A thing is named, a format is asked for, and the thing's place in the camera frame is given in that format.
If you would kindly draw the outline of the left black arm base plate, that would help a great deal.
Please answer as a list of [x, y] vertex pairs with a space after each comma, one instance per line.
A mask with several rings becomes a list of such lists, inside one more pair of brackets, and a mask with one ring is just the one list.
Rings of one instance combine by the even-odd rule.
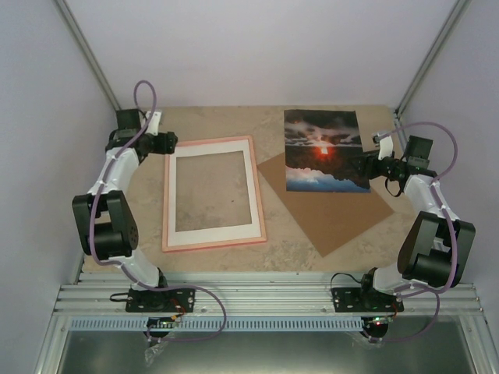
[[125, 310], [139, 312], [170, 312], [185, 314], [193, 311], [196, 291], [180, 288], [174, 291], [137, 291], [130, 289]]

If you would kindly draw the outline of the clear plastic frame sheet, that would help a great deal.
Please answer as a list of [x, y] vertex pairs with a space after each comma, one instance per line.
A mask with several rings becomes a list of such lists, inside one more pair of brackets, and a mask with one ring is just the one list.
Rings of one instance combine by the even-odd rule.
[[176, 231], [251, 224], [243, 152], [179, 157], [176, 161]]

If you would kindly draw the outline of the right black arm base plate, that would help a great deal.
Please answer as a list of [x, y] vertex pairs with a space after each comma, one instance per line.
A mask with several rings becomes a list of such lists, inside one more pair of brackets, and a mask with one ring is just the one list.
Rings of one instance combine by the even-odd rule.
[[332, 288], [336, 312], [403, 312], [405, 307], [394, 295], [387, 295], [374, 289]]

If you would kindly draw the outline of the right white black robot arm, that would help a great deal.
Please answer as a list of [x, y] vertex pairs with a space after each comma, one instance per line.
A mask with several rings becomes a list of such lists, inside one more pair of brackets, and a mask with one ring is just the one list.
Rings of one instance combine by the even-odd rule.
[[473, 224], [455, 214], [429, 166], [432, 140], [411, 136], [403, 156], [395, 157], [392, 140], [378, 136], [378, 150], [350, 160], [361, 177], [383, 177], [397, 182], [399, 193], [411, 202], [417, 216], [399, 251], [397, 261], [373, 268], [360, 281], [358, 302], [367, 311], [395, 307], [402, 298], [434, 292], [441, 294], [462, 277], [472, 242]]

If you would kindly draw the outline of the sunset landscape photo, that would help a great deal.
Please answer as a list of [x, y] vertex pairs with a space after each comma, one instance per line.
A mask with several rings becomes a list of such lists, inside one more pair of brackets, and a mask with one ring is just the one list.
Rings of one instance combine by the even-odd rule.
[[350, 179], [349, 158], [363, 153], [354, 111], [286, 110], [284, 141], [288, 191], [370, 191]]

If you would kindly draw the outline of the white mat board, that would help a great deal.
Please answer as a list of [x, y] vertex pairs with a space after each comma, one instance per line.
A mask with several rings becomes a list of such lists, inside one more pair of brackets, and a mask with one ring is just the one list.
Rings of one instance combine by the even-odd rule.
[[165, 158], [163, 252], [266, 240], [252, 137], [178, 143]]

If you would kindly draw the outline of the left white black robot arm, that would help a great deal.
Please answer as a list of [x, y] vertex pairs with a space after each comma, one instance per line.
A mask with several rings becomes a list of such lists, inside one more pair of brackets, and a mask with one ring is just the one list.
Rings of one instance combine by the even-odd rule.
[[117, 111], [117, 128], [108, 137], [101, 173], [87, 193], [72, 201], [84, 253], [101, 266], [123, 271], [133, 289], [145, 291], [143, 300], [154, 311], [168, 307], [171, 293], [161, 270], [139, 248], [139, 231], [126, 192], [149, 155], [175, 152], [178, 137], [159, 131], [161, 116], [161, 111]]

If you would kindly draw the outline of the pink wooden picture frame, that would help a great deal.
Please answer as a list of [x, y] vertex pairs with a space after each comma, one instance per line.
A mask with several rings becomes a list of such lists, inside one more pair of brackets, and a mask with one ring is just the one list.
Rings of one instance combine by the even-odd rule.
[[[231, 227], [177, 231], [176, 180], [178, 159], [181, 157], [199, 157], [233, 152], [241, 152], [243, 156], [251, 222]], [[254, 245], [266, 241], [267, 232], [264, 223], [253, 137], [233, 136], [178, 143], [175, 152], [165, 157], [162, 251], [164, 253], [188, 252], [235, 245]]]

